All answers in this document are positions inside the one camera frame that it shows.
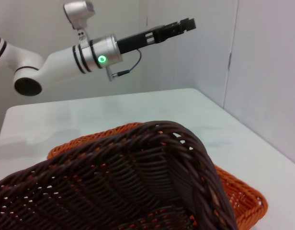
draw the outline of white wall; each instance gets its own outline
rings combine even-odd
[[[47,57],[52,52],[78,43],[66,19],[63,4],[72,0],[0,0],[0,36],[9,43]],[[88,20],[91,38],[115,33],[123,38],[138,33],[138,0],[92,0],[96,15]],[[123,56],[114,71],[129,69],[138,53]],[[110,83],[105,70],[86,74],[57,85],[40,96],[27,98],[13,90],[13,73],[0,69],[0,127],[5,111],[14,105],[142,91],[140,65],[130,74]]]
[[[141,0],[140,30],[188,17],[197,26],[143,49],[144,90],[196,88],[223,106],[236,7],[237,0]]]
[[[295,0],[239,0],[225,109],[295,161]]]

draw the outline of cable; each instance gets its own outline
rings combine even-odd
[[[142,58],[142,53],[141,53],[141,51],[140,51],[139,49],[137,49],[137,51],[138,51],[139,54],[140,54],[140,57],[139,57],[139,60],[137,61],[137,63],[136,63],[131,69],[129,69],[129,70],[124,70],[124,71],[117,72],[117,73],[116,73],[116,76],[117,76],[117,77],[129,73],[130,71],[132,71],[132,70],[133,70],[133,69],[139,64],[139,62],[141,61],[141,58]]]

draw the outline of white table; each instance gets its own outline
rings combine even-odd
[[[205,144],[215,164],[268,200],[255,230],[295,230],[295,164],[193,89],[10,108],[0,134],[0,179],[45,160],[55,146],[130,122],[178,122]]]

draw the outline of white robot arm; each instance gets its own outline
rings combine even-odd
[[[195,29],[194,19],[185,19],[119,41],[113,34],[89,40],[85,28],[87,19],[94,15],[92,3],[68,3],[64,11],[77,31],[79,44],[49,55],[46,61],[39,54],[12,46],[0,38],[0,68],[6,66],[15,72],[13,83],[19,94],[35,96],[57,82],[102,68],[106,68],[111,81],[129,73],[129,70],[111,73],[110,66],[121,62],[122,54]]]

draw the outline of wicker basket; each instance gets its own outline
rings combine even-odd
[[[0,181],[0,230],[236,230],[267,210],[173,122],[79,138],[48,158]]]
[[[82,136],[66,144],[55,147],[49,152],[47,158],[50,159],[62,152],[71,150],[99,138],[106,138],[115,134],[124,133],[140,124],[141,123],[130,123],[104,132]],[[239,230],[249,230],[266,214],[268,210],[268,203],[266,199],[260,192],[253,189],[235,176],[229,174],[216,165],[215,168],[220,176],[225,193],[229,198],[229,202],[234,209]]]

